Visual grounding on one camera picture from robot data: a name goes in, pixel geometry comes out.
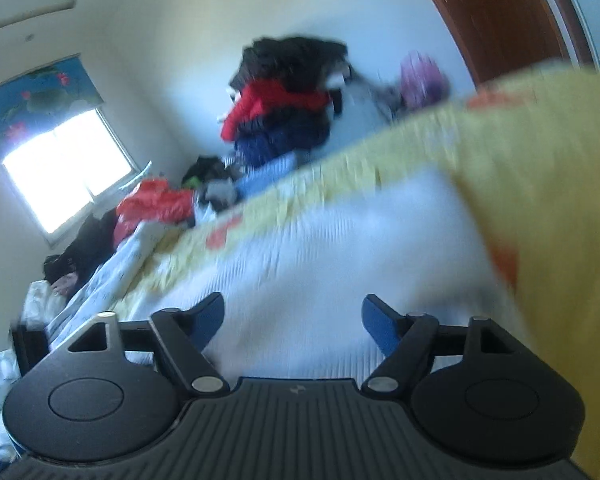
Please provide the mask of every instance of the pink bag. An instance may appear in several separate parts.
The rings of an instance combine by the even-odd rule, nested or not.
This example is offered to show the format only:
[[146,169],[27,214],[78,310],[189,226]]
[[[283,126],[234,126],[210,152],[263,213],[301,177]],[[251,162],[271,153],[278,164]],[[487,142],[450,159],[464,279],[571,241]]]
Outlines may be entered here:
[[449,83],[429,56],[411,52],[400,65],[400,93],[407,110],[418,110],[446,98]]

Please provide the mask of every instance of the red bag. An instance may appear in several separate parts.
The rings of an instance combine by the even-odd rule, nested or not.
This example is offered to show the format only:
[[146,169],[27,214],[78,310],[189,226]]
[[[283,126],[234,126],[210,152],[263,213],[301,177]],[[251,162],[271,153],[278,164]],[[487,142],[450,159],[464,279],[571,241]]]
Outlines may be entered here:
[[177,224],[193,215],[193,191],[169,189],[165,179],[143,180],[118,204],[118,224],[113,231],[117,247],[142,220]]

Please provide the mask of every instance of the red jacket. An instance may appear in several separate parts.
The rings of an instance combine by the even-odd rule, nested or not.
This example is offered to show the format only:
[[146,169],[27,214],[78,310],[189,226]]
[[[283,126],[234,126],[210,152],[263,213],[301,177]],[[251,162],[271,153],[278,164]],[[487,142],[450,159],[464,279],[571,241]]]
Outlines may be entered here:
[[193,191],[170,189],[163,178],[143,180],[116,208],[113,246],[131,236],[142,220],[177,224],[193,215]]
[[242,90],[240,100],[224,120],[220,137],[226,142],[233,142],[236,130],[241,123],[251,121],[274,108],[294,106],[318,111],[330,101],[327,92],[294,94],[287,92],[280,81],[255,79]]

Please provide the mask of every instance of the white blanket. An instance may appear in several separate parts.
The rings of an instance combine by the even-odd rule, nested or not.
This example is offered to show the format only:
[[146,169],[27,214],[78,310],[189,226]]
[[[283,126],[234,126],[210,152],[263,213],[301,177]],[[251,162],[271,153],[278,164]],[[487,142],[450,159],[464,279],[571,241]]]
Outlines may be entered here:
[[188,309],[213,291],[224,295],[226,315],[205,355],[230,383],[240,376],[363,381],[382,360],[362,325],[367,294],[400,313],[426,311],[446,324],[482,314],[522,333],[473,219],[437,171],[309,211],[131,317]]
[[[47,333],[52,348],[83,322],[98,312],[109,310],[122,298],[146,258],[154,251],[168,226],[158,223],[142,223],[126,241],[69,302],[69,305],[48,325]],[[47,322],[48,308],[26,308],[23,322]],[[15,450],[2,423],[2,404],[11,385],[20,373],[13,351],[0,352],[0,461],[10,462],[15,458]]]

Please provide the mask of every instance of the blue curtain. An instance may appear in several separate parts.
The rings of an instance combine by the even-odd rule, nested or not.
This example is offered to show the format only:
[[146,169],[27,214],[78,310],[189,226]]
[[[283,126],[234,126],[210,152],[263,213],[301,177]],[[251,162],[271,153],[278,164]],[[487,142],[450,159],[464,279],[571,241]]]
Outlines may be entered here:
[[0,85],[0,162],[29,139],[101,104],[77,56]]

